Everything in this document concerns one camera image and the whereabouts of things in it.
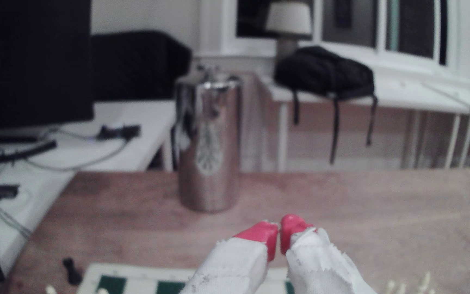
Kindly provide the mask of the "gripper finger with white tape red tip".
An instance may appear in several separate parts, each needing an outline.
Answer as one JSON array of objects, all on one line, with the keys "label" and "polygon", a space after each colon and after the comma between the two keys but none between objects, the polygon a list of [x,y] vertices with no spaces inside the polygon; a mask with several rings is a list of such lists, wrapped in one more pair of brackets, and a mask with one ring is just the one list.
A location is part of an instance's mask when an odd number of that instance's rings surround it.
[{"label": "gripper finger with white tape red tip", "polygon": [[256,293],[276,256],[279,226],[258,222],[218,241],[180,293]]},{"label": "gripper finger with white tape red tip", "polygon": [[375,293],[327,232],[289,214],[280,222],[280,251],[295,293]]}]

